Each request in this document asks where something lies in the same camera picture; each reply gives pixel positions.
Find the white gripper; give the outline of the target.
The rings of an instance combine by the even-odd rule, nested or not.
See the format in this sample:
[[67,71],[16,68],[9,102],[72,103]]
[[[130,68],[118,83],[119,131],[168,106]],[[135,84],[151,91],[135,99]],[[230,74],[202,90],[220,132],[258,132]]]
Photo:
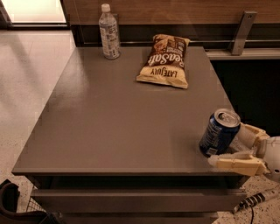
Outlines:
[[280,136],[269,136],[264,129],[241,123],[234,138],[248,149],[258,148],[256,156],[251,153],[212,155],[208,163],[223,171],[245,176],[264,175],[280,183]]

